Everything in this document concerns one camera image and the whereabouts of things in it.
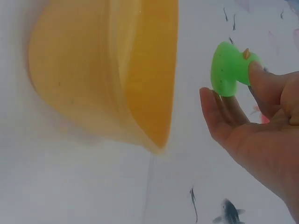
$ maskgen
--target hand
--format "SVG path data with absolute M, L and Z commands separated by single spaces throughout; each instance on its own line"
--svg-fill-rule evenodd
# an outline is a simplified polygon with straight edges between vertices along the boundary
M 200 89 L 211 136 L 233 159 L 279 196 L 299 223 L 299 72 L 277 76 L 249 66 L 254 98 L 270 122 L 250 123 L 235 97 Z

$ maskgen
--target duck beak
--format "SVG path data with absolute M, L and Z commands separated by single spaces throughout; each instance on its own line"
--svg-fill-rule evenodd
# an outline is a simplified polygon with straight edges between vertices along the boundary
M 243 52 L 243 58 L 244 58 L 245 60 L 247 60 L 250 56 L 251 56 L 251 53 L 249 52 L 249 49 L 247 48 L 247 49 L 244 50 L 244 52 Z

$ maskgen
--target red spot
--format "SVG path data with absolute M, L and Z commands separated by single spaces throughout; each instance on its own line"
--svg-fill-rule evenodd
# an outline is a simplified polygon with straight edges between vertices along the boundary
M 258 106 L 254 106 L 253 109 L 255 111 L 260 112 L 260 108 L 258 108 Z M 267 124 L 270 122 L 270 120 L 268 118 L 266 118 L 264 115 L 262 115 L 262 113 L 260 113 L 260 119 L 261 119 L 261 123 L 262 124 Z

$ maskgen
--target fingernail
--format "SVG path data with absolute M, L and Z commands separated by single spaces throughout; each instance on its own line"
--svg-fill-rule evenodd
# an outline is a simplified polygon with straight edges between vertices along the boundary
M 250 68 L 254 71 L 261 71 L 264 70 L 263 67 L 261 66 L 261 64 L 257 61 L 253 61 L 252 63 L 250 63 Z

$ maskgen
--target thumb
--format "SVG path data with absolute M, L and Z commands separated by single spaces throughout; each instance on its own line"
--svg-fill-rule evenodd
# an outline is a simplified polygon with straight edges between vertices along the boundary
M 299 125 L 299 72 L 275 75 L 257 62 L 249 65 L 249 81 L 255 98 L 268 105 L 281 105 L 285 115 Z
M 280 105 L 286 78 L 264 71 L 258 62 L 249 65 L 249 81 L 256 98 L 268 105 Z

